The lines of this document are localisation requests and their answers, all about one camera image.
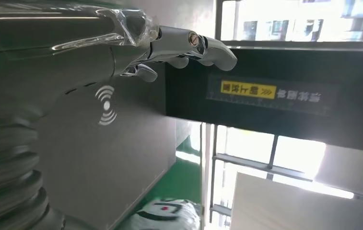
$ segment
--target metal hose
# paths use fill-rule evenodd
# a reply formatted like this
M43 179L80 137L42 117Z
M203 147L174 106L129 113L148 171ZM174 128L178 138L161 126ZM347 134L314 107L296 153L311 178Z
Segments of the metal hose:
M92 230L54 210L34 170L39 155L28 145L37 132L25 125L0 125L0 230Z

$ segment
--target window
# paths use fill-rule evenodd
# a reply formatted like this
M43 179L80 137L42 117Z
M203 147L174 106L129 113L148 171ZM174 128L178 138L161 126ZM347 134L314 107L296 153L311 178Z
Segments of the window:
M274 165L305 173L313 178L324 157L322 142L280 136L277 142Z
M228 230L231 226L231 217L221 215L217 212L213 212L212 223L214 224L214 226L219 227L220 230Z
M217 152L268 163L274 135L218 126Z
M212 224L228 228L238 172L330 196L362 197L313 181L324 157L325 143L225 126L217 126L215 132Z
M224 41L363 41L363 29L342 26L363 19L363 0L242 0L225 1L221 39Z
M223 161L216 161L214 175L214 204L232 208L236 175L238 172L264 179L267 177L267 172L264 171L232 163L224 163Z

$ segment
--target clear plastic wrap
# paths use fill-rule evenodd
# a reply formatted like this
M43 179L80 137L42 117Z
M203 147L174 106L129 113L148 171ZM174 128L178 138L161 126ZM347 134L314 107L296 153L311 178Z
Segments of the clear plastic wrap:
M0 0L0 50L140 46L158 34L155 18L118 4Z
M156 199L130 217L121 230L199 230L197 206L189 200Z

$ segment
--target bright light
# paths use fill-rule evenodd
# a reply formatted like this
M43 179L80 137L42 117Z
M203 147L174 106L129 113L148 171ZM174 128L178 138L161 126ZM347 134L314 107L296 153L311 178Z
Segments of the bright light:
M176 151L176 157L195 163L195 164L199 164L200 163L200 158L197 155L194 154L189 154L189 153L185 153L185 152L180 152L180 151Z

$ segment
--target chinese characters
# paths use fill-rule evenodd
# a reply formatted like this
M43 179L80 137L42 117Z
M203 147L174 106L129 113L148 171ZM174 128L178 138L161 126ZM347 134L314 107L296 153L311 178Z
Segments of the chinese characters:
M282 90L277 91L277 98L285 98L288 100L299 100L304 102L314 102L318 103L320 101L321 94L316 92L298 92L294 90Z
M223 80L221 92L239 96L275 99L276 86Z

